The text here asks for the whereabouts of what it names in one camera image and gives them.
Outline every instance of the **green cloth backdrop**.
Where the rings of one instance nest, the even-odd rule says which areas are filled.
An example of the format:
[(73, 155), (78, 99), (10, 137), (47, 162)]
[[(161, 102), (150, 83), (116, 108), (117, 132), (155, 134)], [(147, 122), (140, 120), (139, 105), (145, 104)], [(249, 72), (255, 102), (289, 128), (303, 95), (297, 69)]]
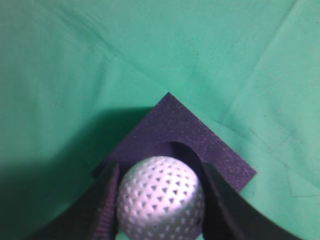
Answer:
[(166, 92), (258, 171), (250, 204), (320, 239), (318, 0), (0, 1), (0, 239), (68, 208)]

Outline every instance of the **white ball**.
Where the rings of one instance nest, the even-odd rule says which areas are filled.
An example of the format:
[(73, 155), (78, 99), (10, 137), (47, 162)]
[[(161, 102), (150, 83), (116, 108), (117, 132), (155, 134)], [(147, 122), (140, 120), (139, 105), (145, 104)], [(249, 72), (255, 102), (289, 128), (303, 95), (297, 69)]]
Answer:
[(130, 240), (195, 240), (202, 233), (204, 214), (197, 175), (175, 158), (147, 158), (121, 181), (117, 218)]

